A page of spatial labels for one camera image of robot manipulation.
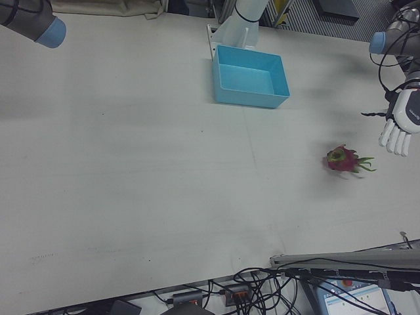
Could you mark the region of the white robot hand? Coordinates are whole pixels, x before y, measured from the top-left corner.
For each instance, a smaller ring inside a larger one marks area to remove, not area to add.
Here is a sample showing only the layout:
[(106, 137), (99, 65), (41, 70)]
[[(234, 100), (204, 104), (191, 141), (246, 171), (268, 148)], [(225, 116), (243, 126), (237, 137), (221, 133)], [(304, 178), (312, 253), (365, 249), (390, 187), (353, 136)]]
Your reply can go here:
[(384, 117), (385, 126), (379, 136), (379, 145), (390, 153), (407, 157), (411, 136), (419, 134), (419, 88), (409, 87), (392, 96), (386, 112), (362, 115)]

